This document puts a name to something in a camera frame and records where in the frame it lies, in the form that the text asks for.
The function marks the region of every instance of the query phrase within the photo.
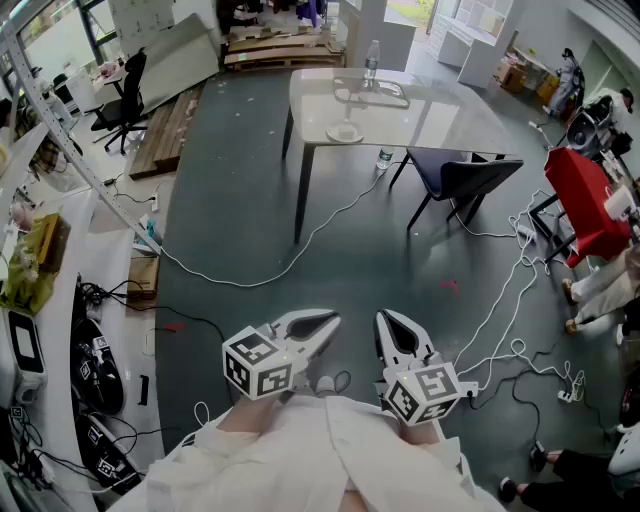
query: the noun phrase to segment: desk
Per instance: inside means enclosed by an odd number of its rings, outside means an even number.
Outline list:
[[[470,88],[457,82],[378,70],[377,78],[402,87],[408,108],[338,100],[334,79],[360,84],[363,69],[304,69],[291,76],[289,114],[282,145],[287,155],[293,127],[304,142],[296,210],[294,241],[300,241],[313,156],[318,146],[336,146],[327,128],[340,120],[358,123],[363,138],[358,144],[393,147],[451,149],[496,155],[516,154],[516,147],[489,106]]]

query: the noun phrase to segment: glass table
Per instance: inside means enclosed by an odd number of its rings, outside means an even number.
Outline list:
[[[448,149],[516,154],[508,132],[472,89],[457,83],[397,71],[378,70],[377,84],[366,83],[364,69],[295,71],[289,89],[289,114],[282,145],[286,158],[293,127],[304,150],[295,219],[294,241],[300,241],[311,179],[319,146],[373,146]],[[356,127],[355,137],[340,142],[329,135],[336,123]]]

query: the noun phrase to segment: wooden plank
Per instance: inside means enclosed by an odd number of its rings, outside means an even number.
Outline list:
[[[158,149],[156,150],[156,154],[153,158],[154,161],[163,160],[169,156],[171,146],[173,145],[173,139],[175,138],[175,132],[178,129],[180,122],[182,121],[182,116],[187,108],[187,97],[189,93],[190,90],[187,90],[178,96],[178,100],[175,102],[171,115],[169,116],[167,126],[162,133],[160,144],[158,144]]]
[[[188,94],[185,94],[185,104],[181,109],[181,119],[177,129],[172,132],[170,138],[171,146],[167,144],[165,152],[162,154],[161,159],[156,159],[155,164],[161,172],[174,172],[178,169],[180,163],[180,156],[182,155],[182,149],[184,148],[184,141],[187,138],[187,131],[195,114],[195,110],[198,106],[200,96],[204,90],[204,86],[200,85],[193,88]]]
[[[268,39],[272,37],[288,36],[288,35],[300,35],[300,34],[319,34],[322,32],[320,27],[292,27],[291,25],[282,25],[278,27],[232,27],[231,33],[227,36],[227,41],[245,41],[248,39]]]
[[[229,44],[229,53],[267,50],[269,48],[287,48],[303,46],[313,48],[324,46],[329,38],[324,34],[312,34],[302,36],[272,37],[270,39],[246,39]]]
[[[234,64],[235,71],[252,71],[261,69],[286,69],[286,68],[326,68],[344,67],[344,56],[333,57],[301,57],[301,58],[281,58],[267,59],[255,62],[239,62]]]
[[[151,116],[151,121],[149,121],[149,125],[147,126],[147,133],[145,133],[144,139],[142,140],[142,144],[140,144],[140,148],[136,153],[136,156],[133,160],[133,164],[131,165],[131,170],[129,171],[130,176],[137,175],[140,172],[144,172],[144,164],[147,159],[147,154],[149,152],[149,132],[156,130],[157,126],[160,124],[160,116],[158,114],[158,109],[153,112]]]
[[[189,122],[191,121],[191,118],[193,117],[193,113],[195,112],[195,108],[189,109],[188,107],[192,101],[196,101],[197,106],[199,98],[200,95],[197,90],[191,91],[191,94],[189,95],[189,102],[187,103],[187,109],[183,113],[179,128],[176,130],[175,138],[173,139],[173,144],[171,145],[171,151],[169,152],[169,156],[167,158],[177,157],[182,152],[181,141],[187,134],[187,127],[189,125]]]
[[[274,48],[271,50],[258,50],[245,53],[232,53],[225,57],[225,65],[230,64],[242,64],[253,63],[257,61],[269,61],[269,60],[286,60],[297,59],[302,60],[305,58],[336,58],[339,55],[330,52],[326,47],[316,48],[304,48],[304,47],[292,47],[292,48]]]
[[[153,158],[156,154],[156,150],[160,144],[160,139],[162,138],[162,132],[166,128],[167,121],[169,116],[171,115],[171,111],[173,110],[175,103],[169,103],[161,105],[156,111],[156,115],[159,116],[160,122],[155,127],[153,131],[148,130],[145,139],[149,137],[149,151],[145,157],[145,169],[151,169],[154,167]]]
[[[129,172],[129,177],[132,180],[153,176],[153,173],[157,171],[153,157],[160,143],[162,130],[169,119],[169,115],[171,115],[173,105],[173,103],[161,105],[154,112],[142,145],[136,155],[136,161],[134,161],[134,165],[132,165]]]

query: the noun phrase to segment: wooden pallet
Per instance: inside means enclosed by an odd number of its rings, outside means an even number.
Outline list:
[[[235,71],[291,67],[343,67],[344,52],[327,34],[302,34],[229,43],[225,66]]]
[[[177,99],[160,105],[153,112],[129,172],[132,180],[177,170],[187,129],[203,87],[196,85],[187,89]]]
[[[344,67],[344,55],[334,53],[326,47],[315,48],[272,48],[246,53],[229,54],[225,65],[235,71],[253,69],[291,67]]]

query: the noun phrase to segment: forearm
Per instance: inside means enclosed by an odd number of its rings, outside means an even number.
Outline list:
[[[400,421],[400,438],[415,446],[437,444],[440,442],[438,432],[433,426],[433,423],[408,427],[403,421]]]

